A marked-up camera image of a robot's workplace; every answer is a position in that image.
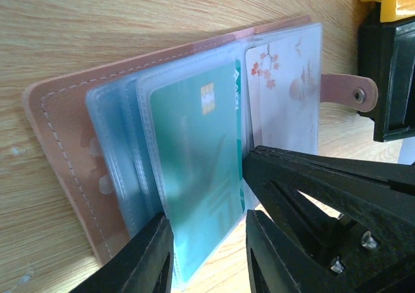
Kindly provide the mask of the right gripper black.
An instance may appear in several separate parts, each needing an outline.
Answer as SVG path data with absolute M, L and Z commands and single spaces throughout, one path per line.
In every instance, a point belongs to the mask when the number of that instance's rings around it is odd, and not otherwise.
M 298 190 L 309 173 L 348 191 L 317 199 L 343 214 L 326 215 Z M 309 258 L 355 292 L 414 291 L 414 166 L 331 158 L 258 146 L 243 160 L 243 178 L 267 211 L 246 218 L 248 265 Z

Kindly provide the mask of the brown leather card holder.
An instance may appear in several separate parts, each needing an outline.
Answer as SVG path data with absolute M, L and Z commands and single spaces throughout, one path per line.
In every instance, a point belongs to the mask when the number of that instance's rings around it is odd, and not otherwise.
M 157 175 L 151 93 L 219 65 L 240 62 L 243 213 L 236 227 L 258 203 L 243 180 L 243 159 L 255 147 L 246 51 L 257 41 L 314 32 L 321 34 L 322 52 L 322 25 L 303 16 L 59 76 L 31 85 L 24 92 L 31 126 L 101 263 L 114 258 L 157 213 L 165 213 L 169 219 Z M 320 67 L 320 104 L 333 102 L 368 112 L 377 100 L 378 89 L 370 78 L 323 74 Z M 174 261 L 172 276 L 174 288 L 189 284 L 177 286 Z

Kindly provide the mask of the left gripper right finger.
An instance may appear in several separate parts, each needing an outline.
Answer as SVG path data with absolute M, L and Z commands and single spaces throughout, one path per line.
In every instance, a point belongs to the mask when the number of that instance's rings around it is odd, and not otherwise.
M 247 213 L 246 255 L 251 292 L 344 291 L 262 211 Z

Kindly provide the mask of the black bin with teal cards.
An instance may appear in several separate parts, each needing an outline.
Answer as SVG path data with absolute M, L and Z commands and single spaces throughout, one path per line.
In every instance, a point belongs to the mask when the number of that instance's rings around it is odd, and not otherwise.
M 374 121 L 373 140 L 414 137 L 414 18 L 380 21 L 381 5 L 359 26 L 359 76 L 371 78 L 378 88 L 376 107 L 360 112 Z

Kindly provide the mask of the teal credit card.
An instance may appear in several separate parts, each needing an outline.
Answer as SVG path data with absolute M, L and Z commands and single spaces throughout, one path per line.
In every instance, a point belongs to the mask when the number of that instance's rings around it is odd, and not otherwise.
M 188 284 L 243 213 L 239 69 L 235 60 L 150 95 L 178 287 Z

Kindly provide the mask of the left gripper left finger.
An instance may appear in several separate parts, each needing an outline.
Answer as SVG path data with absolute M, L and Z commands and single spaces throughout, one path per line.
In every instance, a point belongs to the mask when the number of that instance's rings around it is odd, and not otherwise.
M 173 261 L 171 225 L 164 213 L 158 213 L 72 292 L 170 292 Z

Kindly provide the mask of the white blossom credit card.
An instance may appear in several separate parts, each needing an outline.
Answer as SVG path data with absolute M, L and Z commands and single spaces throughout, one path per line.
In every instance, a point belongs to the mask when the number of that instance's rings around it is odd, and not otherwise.
M 257 41 L 246 51 L 254 146 L 315 154 L 321 34 Z

